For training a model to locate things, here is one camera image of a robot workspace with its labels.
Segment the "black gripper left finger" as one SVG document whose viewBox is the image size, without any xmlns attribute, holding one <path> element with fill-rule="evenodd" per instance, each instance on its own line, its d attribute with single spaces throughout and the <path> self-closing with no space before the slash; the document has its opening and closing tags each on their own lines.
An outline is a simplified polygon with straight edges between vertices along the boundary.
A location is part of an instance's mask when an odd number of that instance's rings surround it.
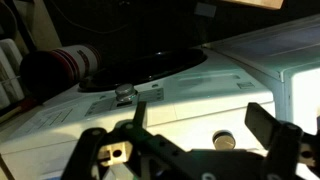
<svg viewBox="0 0 320 180">
<path fill-rule="evenodd" d="M 142 128 L 147 126 L 147 103 L 145 101 L 141 101 L 137 104 L 132 122 L 134 125 Z"/>
</svg>

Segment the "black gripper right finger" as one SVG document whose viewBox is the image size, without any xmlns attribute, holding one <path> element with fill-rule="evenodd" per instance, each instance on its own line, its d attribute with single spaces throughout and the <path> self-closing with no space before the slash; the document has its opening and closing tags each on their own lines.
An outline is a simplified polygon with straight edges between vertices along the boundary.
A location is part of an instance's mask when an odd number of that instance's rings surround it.
<svg viewBox="0 0 320 180">
<path fill-rule="evenodd" d="M 258 103 L 250 102 L 247 105 L 245 125 L 265 149 L 280 149 L 282 147 L 284 124 Z"/>
</svg>

